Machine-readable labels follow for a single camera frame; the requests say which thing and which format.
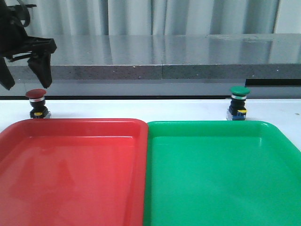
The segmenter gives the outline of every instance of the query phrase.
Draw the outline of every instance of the gray countertop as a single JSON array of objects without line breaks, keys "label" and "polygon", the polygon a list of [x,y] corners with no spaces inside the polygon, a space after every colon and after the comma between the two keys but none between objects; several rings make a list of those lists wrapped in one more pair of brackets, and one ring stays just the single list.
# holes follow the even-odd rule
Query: gray countertop
[{"label": "gray countertop", "polygon": [[[53,38],[54,80],[301,79],[301,34]],[[8,66],[36,80],[26,60]]]}]

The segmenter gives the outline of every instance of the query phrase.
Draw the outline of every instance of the white table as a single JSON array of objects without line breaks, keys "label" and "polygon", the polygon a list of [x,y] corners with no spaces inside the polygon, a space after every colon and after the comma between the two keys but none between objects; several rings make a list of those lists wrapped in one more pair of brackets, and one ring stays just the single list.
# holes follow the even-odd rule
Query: white table
[{"label": "white table", "polygon": [[[230,100],[47,100],[52,118],[136,118],[150,121],[226,120]],[[277,126],[301,150],[301,99],[248,99],[248,120]],[[0,131],[29,118],[26,100],[0,100]]]}]

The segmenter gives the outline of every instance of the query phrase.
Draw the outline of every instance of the white curtain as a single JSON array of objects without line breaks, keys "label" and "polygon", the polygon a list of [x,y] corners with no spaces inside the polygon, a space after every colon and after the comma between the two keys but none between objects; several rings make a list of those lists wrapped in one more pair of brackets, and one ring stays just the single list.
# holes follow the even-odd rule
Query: white curtain
[{"label": "white curtain", "polygon": [[[8,5],[16,0],[6,0]],[[301,0],[24,0],[30,35],[301,33]]]}]

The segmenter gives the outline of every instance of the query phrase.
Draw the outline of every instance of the red button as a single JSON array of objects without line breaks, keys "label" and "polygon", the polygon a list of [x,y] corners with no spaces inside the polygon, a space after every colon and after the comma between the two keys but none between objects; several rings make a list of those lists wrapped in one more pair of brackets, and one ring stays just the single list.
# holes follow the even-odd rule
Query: red button
[{"label": "red button", "polygon": [[44,89],[32,89],[28,91],[25,96],[29,99],[39,99],[42,98],[46,94],[46,90]]}]

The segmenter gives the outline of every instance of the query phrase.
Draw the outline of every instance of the red tray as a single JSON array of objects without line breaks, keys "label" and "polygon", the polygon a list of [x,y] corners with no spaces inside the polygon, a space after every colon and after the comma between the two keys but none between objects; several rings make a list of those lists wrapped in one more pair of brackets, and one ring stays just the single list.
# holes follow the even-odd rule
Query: red tray
[{"label": "red tray", "polygon": [[146,123],[30,119],[0,133],[1,226],[141,226]]}]

